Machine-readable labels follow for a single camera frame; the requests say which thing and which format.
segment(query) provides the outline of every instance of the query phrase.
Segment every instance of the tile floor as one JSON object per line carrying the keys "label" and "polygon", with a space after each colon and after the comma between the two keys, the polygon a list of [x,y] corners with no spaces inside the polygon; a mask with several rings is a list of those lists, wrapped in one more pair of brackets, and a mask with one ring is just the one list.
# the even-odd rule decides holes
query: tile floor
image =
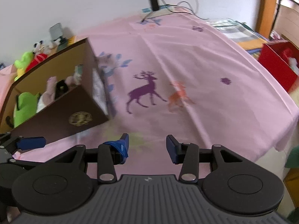
{"label": "tile floor", "polygon": [[[273,172],[281,180],[285,178],[288,173],[287,168],[284,167],[288,154],[294,146],[299,145],[299,125],[295,130],[292,139],[288,142],[284,151],[278,152],[274,148],[270,149],[266,155],[261,157],[256,164],[259,166]],[[284,197],[278,207],[278,213],[284,217],[287,217],[288,214],[294,209],[294,204],[291,200],[291,197],[285,188]]]}

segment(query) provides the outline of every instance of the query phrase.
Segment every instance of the pink plush toy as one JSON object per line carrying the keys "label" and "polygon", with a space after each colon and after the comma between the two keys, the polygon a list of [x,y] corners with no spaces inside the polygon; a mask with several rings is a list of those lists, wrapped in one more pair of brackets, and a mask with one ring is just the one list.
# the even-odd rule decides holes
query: pink plush toy
{"label": "pink plush toy", "polygon": [[48,79],[47,89],[39,99],[36,112],[41,111],[44,107],[48,106],[50,103],[54,101],[56,84],[57,84],[56,77],[50,77]]}

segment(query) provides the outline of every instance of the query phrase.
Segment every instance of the green plush toy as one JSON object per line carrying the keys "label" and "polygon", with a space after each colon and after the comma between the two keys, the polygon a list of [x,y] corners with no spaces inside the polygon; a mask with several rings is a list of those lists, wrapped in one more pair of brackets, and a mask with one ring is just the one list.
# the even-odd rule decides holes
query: green plush toy
{"label": "green plush toy", "polygon": [[25,52],[22,56],[21,60],[16,60],[14,65],[17,68],[17,77],[15,78],[15,81],[19,79],[20,76],[22,76],[25,73],[26,68],[31,63],[31,61],[34,59],[34,54],[32,52]]}
{"label": "green plush toy", "polygon": [[40,94],[21,93],[16,97],[16,105],[13,111],[14,127],[19,126],[35,115]]}

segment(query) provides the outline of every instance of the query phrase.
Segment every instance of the blue tape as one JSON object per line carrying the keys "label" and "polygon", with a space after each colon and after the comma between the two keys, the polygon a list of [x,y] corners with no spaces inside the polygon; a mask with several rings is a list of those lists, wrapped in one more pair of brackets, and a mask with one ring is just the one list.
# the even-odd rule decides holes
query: blue tape
{"label": "blue tape", "polygon": [[124,164],[127,160],[128,156],[128,145],[125,140],[117,140],[117,141],[106,141],[104,144],[113,146],[122,156],[123,161],[121,164]]}

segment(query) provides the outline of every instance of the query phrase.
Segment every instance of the red toy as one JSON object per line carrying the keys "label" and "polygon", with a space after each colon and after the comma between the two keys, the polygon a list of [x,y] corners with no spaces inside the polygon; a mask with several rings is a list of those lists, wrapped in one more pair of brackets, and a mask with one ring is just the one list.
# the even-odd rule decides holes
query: red toy
{"label": "red toy", "polygon": [[32,69],[33,67],[35,67],[36,65],[44,61],[46,58],[47,55],[43,53],[35,55],[34,60],[28,65],[25,72],[28,72],[30,69]]}

